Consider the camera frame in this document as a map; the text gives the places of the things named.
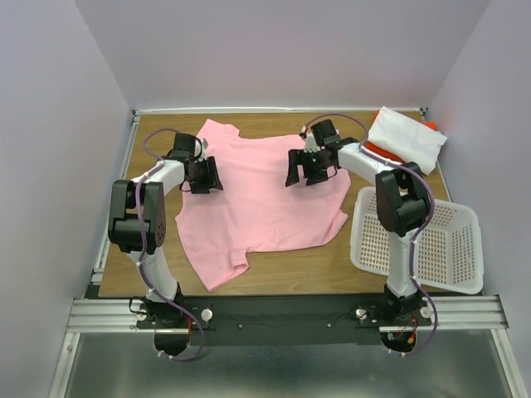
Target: white cloth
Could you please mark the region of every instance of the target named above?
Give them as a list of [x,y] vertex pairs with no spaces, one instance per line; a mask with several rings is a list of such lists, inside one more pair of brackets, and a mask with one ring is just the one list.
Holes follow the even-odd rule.
[[368,131],[368,141],[406,162],[417,163],[427,175],[435,168],[446,137],[384,106]]

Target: wooden table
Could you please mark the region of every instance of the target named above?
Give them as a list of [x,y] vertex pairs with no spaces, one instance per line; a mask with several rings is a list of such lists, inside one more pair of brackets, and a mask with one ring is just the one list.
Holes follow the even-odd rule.
[[[369,126],[375,112],[352,112],[352,116]],[[406,113],[420,120],[418,113]],[[136,177],[154,165],[152,157],[142,149],[142,140],[155,129],[173,127],[184,133],[196,134],[206,119],[233,124],[243,138],[265,138],[294,134],[318,114],[160,114],[143,115],[134,142],[127,178]],[[331,118],[342,137],[363,137],[363,129],[345,118]],[[173,146],[173,134],[161,133],[149,143],[156,153],[165,154]],[[250,253],[249,269],[210,294],[326,294],[382,292],[385,277],[356,268],[350,260],[350,230],[358,191],[369,185],[350,173],[352,186],[342,209],[348,214],[338,235],[327,245],[287,252]],[[448,200],[440,171],[436,169],[426,180],[435,198]],[[166,196],[168,232],[164,252],[169,268],[181,284],[184,294],[209,294],[184,254],[175,226],[175,216],[181,211],[182,194],[174,189]],[[133,263],[111,245],[100,286],[100,297],[116,298],[144,295],[145,289]]]

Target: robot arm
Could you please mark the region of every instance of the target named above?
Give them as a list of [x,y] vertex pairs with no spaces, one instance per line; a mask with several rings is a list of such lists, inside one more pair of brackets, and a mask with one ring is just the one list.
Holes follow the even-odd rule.
[[421,176],[415,163],[399,168],[389,166],[387,159],[370,153],[353,138],[340,138],[332,122],[324,120],[303,133],[304,149],[289,152],[289,169],[285,185],[299,181],[302,166],[306,185],[328,180],[328,167],[345,168],[376,187],[377,213],[389,236],[389,276],[386,294],[395,302],[398,317],[417,309],[420,295],[410,276],[412,237],[425,222],[430,202],[424,186],[412,172]]
[[[132,180],[117,180],[111,193],[109,238],[112,243],[139,267],[142,241],[137,215],[127,212],[136,207],[135,188],[141,182],[140,201],[146,229],[147,251],[143,257],[144,274],[153,287],[164,297],[174,300],[178,282],[169,271],[162,244],[166,236],[164,198],[185,181],[192,193],[209,193],[222,190],[214,157],[206,156],[207,141],[176,133],[172,151],[142,176]],[[154,302],[163,300],[147,289],[146,298]]]

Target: wire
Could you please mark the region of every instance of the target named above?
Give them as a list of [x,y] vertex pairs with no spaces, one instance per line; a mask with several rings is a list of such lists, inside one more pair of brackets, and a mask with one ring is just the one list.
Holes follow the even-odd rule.
[[335,325],[338,324],[339,321],[343,320],[343,319],[350,319],[350,313],[352,312],[352,309],[350,309],[349,311],[347,311],[346,313],[340,313],[338,315],[336,315],[334,317],[334,319],[332,319],[332,321],[330,322],[330,327],[335,327]]
[[188,343],[190,343],[190,340],[192,339],[192,319],[190,317],[188,318]]
[[[173,132],[173,133],[175,133],[175,134],[182,134],[180,131],[178,131],[178,130],[176,130],[176,129],[172,129],[172,128],[170,128],[170,127],[164,127],[164,128],[162,128],[162,129],[158,129],[158,130],[153,131],[152,133],[150,133],[150,134],[148,135],[148,137],[144,138],[144,141],[142,141],[142,148],[144,149],[144,151],[145,151],[148,155],[153,156],[153,157],[156,158],[157,160],[163,160],[163,157],[160,156],[158,153],[155,153],[155,152],[149,150],[149,149],[146,147],[146,144],[148,143],[148,141],[149,141],[151,138],[153,138],[153,137],[154,137],[155,135],[157,135],[158,133],[162,133],[163,131],[171,131],[171,132]],[[199,148],[201,149],[201,152],[199,152],[199,154],[198,154],[197,156],[195,156],[195,152],[196,152],[196,151],[194,150],[194,151],[193,151],[193,152],[194,152],[194,156],[192,156],[192,157],[190,158],[190,160],[191,160],[192,162],[196,162],[196,161],[202,156],[202,142],[201,142],[201,140],[200,140],[198,137],[196,137],[196,136],[193,136],[193,137],[195,138],[196,143],[199,144]]]
[[133,300],[141,300],[142,302],[144,302],[143,297],[133,296],[132,298],[129,299],[129,311],[131,313],[134,313],[135,315],[146,315],[147,316],[148,312],[146,310],[140,309],[139,311],[135,311],[134,309],[131,308],[131,305],[133,305]]
[[398,168],[398,169],[402,170],[403,172],[407,172],[412,177],[416,178],[422,184],[422,186],[426,189],[426,192],[427,192],[427,195],[428,195],[428,199],[429,199],[429,202],[430,202],[430,209],[428,211],[428,214],[426,216],[426,220],[424,221],[424,224],[422,224],[417,229],[417,231],[413,234],[413,236],[411,238],[412,245],[411,245],[411,249],[409,250],[409,277],[412,280],[412,283],[418,289],[418,291],[421,292],[421,294],[424,297],[426,297],[426,299],[428,300],[428,302],[431,305],[431,308],[433,310],[433,328],[431,329],[431,332],[430,332],[430,335],[428,336],[428,338],[424,341],[424,343],[418,349],[415,349],[415,350],[413,350],[411,352],[400,352],[401,355],[407,356],[407,357],[409,357],[411,355],[416,355],[417,353],[419,353],[422,350],[424,350],[430,344],[431,340],[433,340],[433,337],[435,336],[436,331],[437,331],[437,325],[439,323],[439,314],[437,313],[437,308],[436,308],[435,302],[433,301],[433,298],[431,298],[430,294],[427,291],[424,290],[424,288],[421,286],[421,284],[419,284],[417,282],[417,277],[415,276],[415,249],[416,249],[417,242],[418,242],[417,237],[426,229],[428,224],[430,224],[431,219],[433,218],[433,214],[435,212],[435,198],[433,197],[433,192],[431,191],[431,188],[428,185],[428,183],[424,180],[424,178],[422,178],[421,175],[417,174],[416,172],[412,171],[411,169],[409,169],[407,167],[402,166],[400,163],[395,163],[393,161],[390,161],[387,158],[380,157],[377,154],[375,154],[375,153],[369,151],[368,149],[366,149],[365,148],[365,144],[368,141],[368,129],[367,129],[367,126],[365,126],[365,124],[363,124],[362,122],[360,122],[359,120],[357,120],[356,118],[354,118],[352,116],[349,116],[347,114],[336,114],[336,113],[321,114],[320,116],[317,116],[316,118],[311,119],[307,124],[305,124],[304,125],[304,128],[305,128],[304,131],[305,132],[308,131],[309,125],[312,124],[314,121],[322,119],[322,118],[326,118],[328,116],[344,117],[344,118],[350,119],[353,122],[355,122],[355,123],[359,124],[360,126],[362,126],[363,129],[365,130],[365,137],[359,143],[359,148],[360,148],[360,151],[363,154],[367,155],[372,160],[376,160],[377,162],[379,162],[381,164],[384,164],[384,165],[389,166],[389,167]]
[[418,323],[417,323],[417,319],[415,318],[415,315],[413,315],[413,322],[415,323],[415,328],[413,329],[413,336],[416,336],[417,329],[418,329]]
[[334,174],[332,174],[332,175],[329,177],[329,179],[332,178],[332,177],[335,177],[335,176],[337,176],[337,175],[338,175],[338,168],[334,166]]
[[258,315],[255,315],[254,317],[245,317],[245,320],[241,320],[241,319],[237,319],[236,317],[233,317],[232,315],[230,315],[229,313],[228,314],[218,314],[217,317],[224,317],[224,316],[227,316],[229,317],[230,319],[232,319],[236,326],[238,327],[238,329],[240,329],[243,324],[245,325],[258,325],[258,326],[265,326],[266,328],[271,328],[271,329],[277,329],[277,328],[282,328],[283,326],[281,324],[278,324],[278,325],[273,325],[273,324],[269,324],[269,323],[264,323],[264,322],[260,322],[260,321],[257,321],[257,319],[260,319],[260,314]]
[[401,336],[407,328],[409,328],[409,325],[404,326],[401,330],[399,330],[398,332],[396,332],[397,335],[396,335],[395,337]]
[[[145,266],[144,257],[146,256],[146,251],[148,249],[148,237],[147,237],[147,232],[146,232],[146,226],[145,226],[145,223],[144,223],[144,217],[142,215],[142,206],[140,204],[140,188],[142,187],[142,183],[148,177],[151,177],[152,175],[154,175],[156,172],[158,172],[164,166],[163,158],[160,155],[157,155],[156,153],[151,152],[151,151],[149,151],[146,148],[146,143],[154,135],[156,135],[156,134],[158,134],[158,133],[160,133],[162,131],[173,131],[174,133],[179,133],[176,129],[169,129],[169,128],[159,129],[159,130],[156,130],[156,131],[152,132],[150,135],[148,135],[148,137],[146,137],[144,139],[144,141],[142,142],[142,146],[143,146],[144,150],[146,151],[146,153],[151,155],[151,156],[153,156],[153,157],[155,157],[155,158],[157,158],[160,162],[151,171],[149,171],[146,174],[144,174],[138,180],[137,185],[136,185],[136,187],[134,189],[134,199],[136,201],[136,211],[137,211],[137,217],[139,219],[140,237],[142,239],[142,250],[140,251],[140,256],[139,256],[139,272],[140,272],[140,276],[141,276],[143,282],[145,283],[146,286],[148,286],[148,289],[149,289],[150,292],[155,294],[157,297],[159,297],[165,303],[167,303],[170,306],[172,306],[175,309],[177,309],[183,315],[186,315],[187,317],[189,317],[197,325],[197,329],[199,330],[199,332],[201,334],[201,343],[199,345],[198,350],[194,354],[192,354],[191,356],[188,356],[188,357],[174,357],[174,356],[168,355],[168,354],[166,354],[165,352],[162,352],[162,351],[159,353],[160,356],[169,358],[172,361],[183,362],[183,361],[191,361],[191,360],[199,358],[203,348],[205,347],[205,342],[206,342],[205,331],[204,331],[203,327],[201,326],[201,323],[197,320],[197,318],[192,313],[190,313],[188,310],[186,310],[185,308],[181,307],[177,303],[174,303],[172,300],[170,300],[169,298],[164,296],[162,293],[160,293],[160,291],[158,291],[158,289],[151,283],[151,281],[149,281],[149,279],[146,276],[145,271],[144,271],[144,266]],[[201,143],[199,138],[196,137],[196,140],[199,143]]]
[[191,189],[183,189],[183,185],[184,185],[184,182],[181,182],[179,184],[179,191],[181,191],[181,192],[191,192],[192,191]]

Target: laundry basket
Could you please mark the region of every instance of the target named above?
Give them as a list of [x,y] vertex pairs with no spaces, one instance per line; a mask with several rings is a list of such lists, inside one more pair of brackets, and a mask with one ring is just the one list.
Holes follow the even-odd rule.
[[[435,200],[435,214],[417,247],[417,280],[465,294],[483,288],[483,252],[478,217],[472,209]],[[354,265],[375,274],[389,274],[389,239],[376,213],[376,191],[360,190],[350,237]]]

